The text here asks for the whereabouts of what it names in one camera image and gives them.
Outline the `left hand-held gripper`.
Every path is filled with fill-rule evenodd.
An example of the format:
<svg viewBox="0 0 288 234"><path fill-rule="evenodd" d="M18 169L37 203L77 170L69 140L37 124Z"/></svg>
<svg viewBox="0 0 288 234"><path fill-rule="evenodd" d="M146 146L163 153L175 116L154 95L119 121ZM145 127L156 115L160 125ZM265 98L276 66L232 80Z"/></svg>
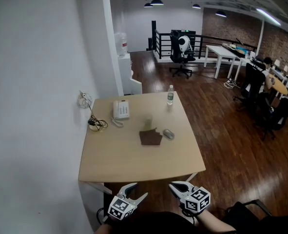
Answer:
<svg viewBox="0 0 288 234"><path fill-rule="evenodd" d="M138 207L138 205L148 196L143 194L138 199L129 198L129 194L137 186L137 183L130 183L120 188L118 194L114 196L108 208L108 215L117 220L123 220L129 217Z"/></svg>

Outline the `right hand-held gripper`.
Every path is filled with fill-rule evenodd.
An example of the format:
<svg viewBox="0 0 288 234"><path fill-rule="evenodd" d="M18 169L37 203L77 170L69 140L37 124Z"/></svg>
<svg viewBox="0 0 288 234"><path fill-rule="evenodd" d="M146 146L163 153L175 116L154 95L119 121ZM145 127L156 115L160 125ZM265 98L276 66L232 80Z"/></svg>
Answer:
<svg viewBox="0 0 288 234"><path fill-rule="evenodd" d="M197 215L210 205L211 194L203 187L193 190L194 187L194 185L187 181L172 181L169 183L171 193L177 200L180 200L183 209ZM187 191L189 192L188 195L182 199L183 192Z"/></svg>

